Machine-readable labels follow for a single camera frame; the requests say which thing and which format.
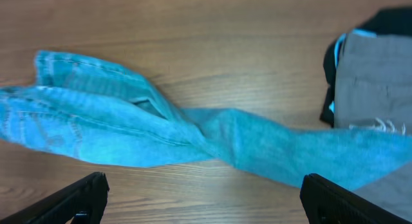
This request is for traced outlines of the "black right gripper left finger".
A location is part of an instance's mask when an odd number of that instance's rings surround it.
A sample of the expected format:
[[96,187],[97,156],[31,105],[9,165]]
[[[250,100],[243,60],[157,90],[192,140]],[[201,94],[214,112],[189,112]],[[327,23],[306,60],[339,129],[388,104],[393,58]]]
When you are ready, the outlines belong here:
[[106,175],[94,172],[1,220],[1,224],[99,224],[108,203]]

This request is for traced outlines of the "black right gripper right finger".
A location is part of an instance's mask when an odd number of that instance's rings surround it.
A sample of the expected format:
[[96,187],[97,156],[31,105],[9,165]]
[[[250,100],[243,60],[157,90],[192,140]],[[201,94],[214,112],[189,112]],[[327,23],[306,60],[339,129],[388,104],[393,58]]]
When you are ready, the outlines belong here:
[[314,173],[303,178],[299,197],[310,224],[409,224]]

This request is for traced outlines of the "light blue denim jeans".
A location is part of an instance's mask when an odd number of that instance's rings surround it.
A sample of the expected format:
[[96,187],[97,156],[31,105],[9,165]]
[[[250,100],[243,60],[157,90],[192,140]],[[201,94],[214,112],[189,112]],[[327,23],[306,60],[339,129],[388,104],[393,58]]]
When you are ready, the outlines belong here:
[[40,51],[35,84],[1,88],[1,138],[89,163],[155,167],[213,158],[298,187],[318,173],[355,190],[411,161],[390,128],[296,131],[238,109],[179,109],[108,61]]

